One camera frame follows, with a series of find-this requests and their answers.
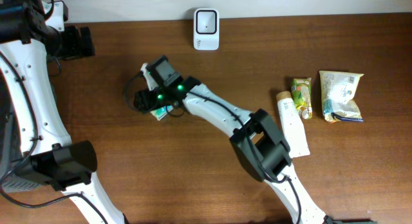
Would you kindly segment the white tube with tan cap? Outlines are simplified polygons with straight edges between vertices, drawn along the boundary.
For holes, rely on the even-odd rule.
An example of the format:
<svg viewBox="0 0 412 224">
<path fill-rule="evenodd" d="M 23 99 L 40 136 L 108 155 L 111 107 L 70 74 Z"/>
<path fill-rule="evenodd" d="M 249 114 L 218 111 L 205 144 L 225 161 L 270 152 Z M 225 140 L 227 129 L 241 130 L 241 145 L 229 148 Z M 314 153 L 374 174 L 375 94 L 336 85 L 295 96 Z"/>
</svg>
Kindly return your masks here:
<svg viewBox="0 0 412 224">
<path fill-rule="evenodd" d="M 283 134 L 290 146 L 290 157 L 309 156 L 310 150 L 304 125 L 298 115 L 291 93 L 282 91 L 276 95 L 276 100 Z"/>
</svg>

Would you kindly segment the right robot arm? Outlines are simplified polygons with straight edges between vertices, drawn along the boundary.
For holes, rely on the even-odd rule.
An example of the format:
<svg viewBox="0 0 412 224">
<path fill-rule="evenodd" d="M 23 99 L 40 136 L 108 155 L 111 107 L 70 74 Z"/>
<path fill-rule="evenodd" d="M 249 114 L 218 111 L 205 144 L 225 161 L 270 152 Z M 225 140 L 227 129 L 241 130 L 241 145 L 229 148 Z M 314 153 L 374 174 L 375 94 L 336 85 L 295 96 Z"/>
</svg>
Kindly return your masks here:
<svg viewBox="0 0 412 224">
<path fill-rule="evenodd" d="M 294 223 L 334 223 L 303 187 L 292 163 L 292 148 L 265 110 L 253 113 L 230 104 L 198 79 L 183 78 L 164 55 L 143 64 L 138 76 L 147 83 L 135 93 L 138 111 L 173 106 L 208 121 L 229 137 L 244 170 L 271 187 Z"/>
</svg>

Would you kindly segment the green snack pouch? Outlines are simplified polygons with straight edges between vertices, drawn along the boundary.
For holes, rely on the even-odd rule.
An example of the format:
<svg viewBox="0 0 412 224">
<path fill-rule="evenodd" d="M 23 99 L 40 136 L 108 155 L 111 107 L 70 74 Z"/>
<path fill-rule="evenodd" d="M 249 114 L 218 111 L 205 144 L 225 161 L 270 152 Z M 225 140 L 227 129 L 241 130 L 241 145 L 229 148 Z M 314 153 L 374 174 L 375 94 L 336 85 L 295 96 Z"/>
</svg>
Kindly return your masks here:
<svg viewBox="0 0 412 224">
<path fill-rule="evenodd" d="M 313 115 L 311 100 L 311 78 L 293 79 L 291 83 L 292 100 L 294 101 L 298 115 L 305 119 L 311 119 Z"/>
</svg>

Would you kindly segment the teal white tissue pack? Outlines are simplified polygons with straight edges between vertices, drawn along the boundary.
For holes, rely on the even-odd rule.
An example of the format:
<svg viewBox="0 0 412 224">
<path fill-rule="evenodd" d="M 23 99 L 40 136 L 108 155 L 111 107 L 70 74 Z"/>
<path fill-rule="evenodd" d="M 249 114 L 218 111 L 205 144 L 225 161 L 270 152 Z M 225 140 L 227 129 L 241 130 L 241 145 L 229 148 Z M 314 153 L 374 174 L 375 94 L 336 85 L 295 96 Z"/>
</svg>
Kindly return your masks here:
<svg viewBox="0 0 412 224">
<path fill-rule="evenodd" d="M 150 114 L 152 114 L 157 119 L 157 121 L 160 121 L 168 115 L 168 112 L 172 111 L 173 109 L 174 108 L 172 106 L 164 106 L 151 111 Z"/>
</svg>

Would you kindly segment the white yellow snack bag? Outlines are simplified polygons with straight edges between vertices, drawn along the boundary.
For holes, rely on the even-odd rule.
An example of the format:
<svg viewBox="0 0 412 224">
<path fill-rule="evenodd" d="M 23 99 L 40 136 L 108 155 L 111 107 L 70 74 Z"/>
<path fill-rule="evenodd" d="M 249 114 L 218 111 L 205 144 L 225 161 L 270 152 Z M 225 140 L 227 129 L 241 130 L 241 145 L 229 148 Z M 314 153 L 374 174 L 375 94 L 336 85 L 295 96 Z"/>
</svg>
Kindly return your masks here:
<svg viewBox="0 0 412 224">
<path fill-rule="evenodd" d="M 321 103 L 324 119 L 334 122 L 363 122 L 354 101 L 362 73 L 320 71 Z"/>
</svg>

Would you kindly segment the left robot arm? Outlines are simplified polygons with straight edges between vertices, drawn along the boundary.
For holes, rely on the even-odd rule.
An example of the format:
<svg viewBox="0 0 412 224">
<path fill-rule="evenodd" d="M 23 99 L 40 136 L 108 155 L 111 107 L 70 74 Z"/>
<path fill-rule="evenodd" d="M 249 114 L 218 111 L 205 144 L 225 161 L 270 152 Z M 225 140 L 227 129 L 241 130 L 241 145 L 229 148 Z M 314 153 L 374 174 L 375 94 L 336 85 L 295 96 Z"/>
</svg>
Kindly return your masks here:
<svg viewBox="0 0 412 224">
<path fill-rule="evenodd" d="M 1 196 L 50 186 L 90 223 L 126 223 L 97 176 L 91 142 L 73 143 L 48 63 L 94 55 L 90 29 L 67 26 L 63 1 L 1 0 Z"/>
</svg>

